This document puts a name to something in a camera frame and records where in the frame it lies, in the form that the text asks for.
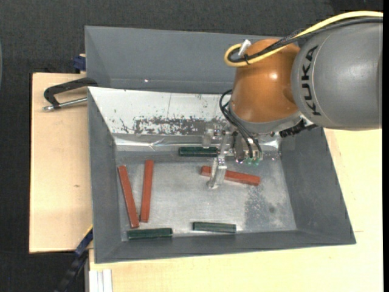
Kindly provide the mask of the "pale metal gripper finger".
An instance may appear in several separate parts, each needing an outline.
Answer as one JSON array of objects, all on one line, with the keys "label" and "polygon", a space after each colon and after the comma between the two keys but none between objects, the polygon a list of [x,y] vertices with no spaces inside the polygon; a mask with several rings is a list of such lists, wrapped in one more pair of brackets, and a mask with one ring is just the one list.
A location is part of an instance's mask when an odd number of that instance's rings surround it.
[{"label": "pale metal gripper finger", "polygon": [[214,140],[219,139],[220,130],[217,128],[206,128],[202,137],[202,147],[210,148]]},{"label": "pale metal gripper finger", "polygon": [[211,166],[210,179],[207,182],[209,189],[218,188],[223,182],[227,171],[227,165],[224,158],[215,158]]}]

